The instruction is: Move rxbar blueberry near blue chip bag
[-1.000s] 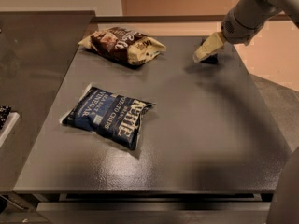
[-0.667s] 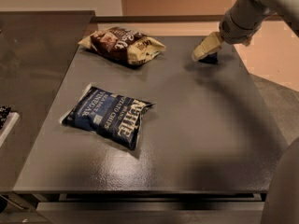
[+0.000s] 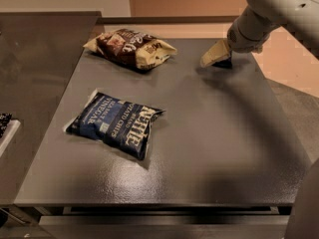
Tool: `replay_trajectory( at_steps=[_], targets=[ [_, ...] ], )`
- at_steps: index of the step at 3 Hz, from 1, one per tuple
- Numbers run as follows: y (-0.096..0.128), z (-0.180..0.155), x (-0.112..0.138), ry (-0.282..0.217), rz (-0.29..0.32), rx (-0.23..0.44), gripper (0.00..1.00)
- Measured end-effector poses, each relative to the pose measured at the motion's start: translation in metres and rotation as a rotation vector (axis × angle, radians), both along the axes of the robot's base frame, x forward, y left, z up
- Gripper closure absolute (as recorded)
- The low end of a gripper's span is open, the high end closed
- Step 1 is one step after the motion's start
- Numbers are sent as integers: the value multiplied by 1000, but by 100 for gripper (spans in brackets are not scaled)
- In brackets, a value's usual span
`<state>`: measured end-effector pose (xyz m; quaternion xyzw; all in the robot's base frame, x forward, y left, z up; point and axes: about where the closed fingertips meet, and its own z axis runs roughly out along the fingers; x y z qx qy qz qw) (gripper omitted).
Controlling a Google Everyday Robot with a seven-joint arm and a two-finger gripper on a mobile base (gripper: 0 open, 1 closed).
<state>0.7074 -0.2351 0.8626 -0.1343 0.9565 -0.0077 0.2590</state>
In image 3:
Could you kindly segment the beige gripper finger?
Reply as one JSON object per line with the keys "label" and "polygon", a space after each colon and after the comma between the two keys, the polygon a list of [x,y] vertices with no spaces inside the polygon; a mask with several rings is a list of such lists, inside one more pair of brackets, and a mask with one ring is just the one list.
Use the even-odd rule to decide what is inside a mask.
{"label": "beige gripper finger", "polygon": [[212,45],[200,58],[200,65],[203,68],[211,66],[215,63],[227,60],[230,58],[231,51],[226,39],[218,40]]}

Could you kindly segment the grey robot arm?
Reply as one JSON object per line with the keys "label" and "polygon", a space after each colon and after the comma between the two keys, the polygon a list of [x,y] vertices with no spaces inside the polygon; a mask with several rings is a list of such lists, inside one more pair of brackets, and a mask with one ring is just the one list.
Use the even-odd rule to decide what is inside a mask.
{"label": "grey robot arm", "polygon": [[313,56],[319,57],[319,0],[246,0],[225,39],[200,59],[203,68],[226,61],[232,52],[260,53],[270,33],[283,27]]}

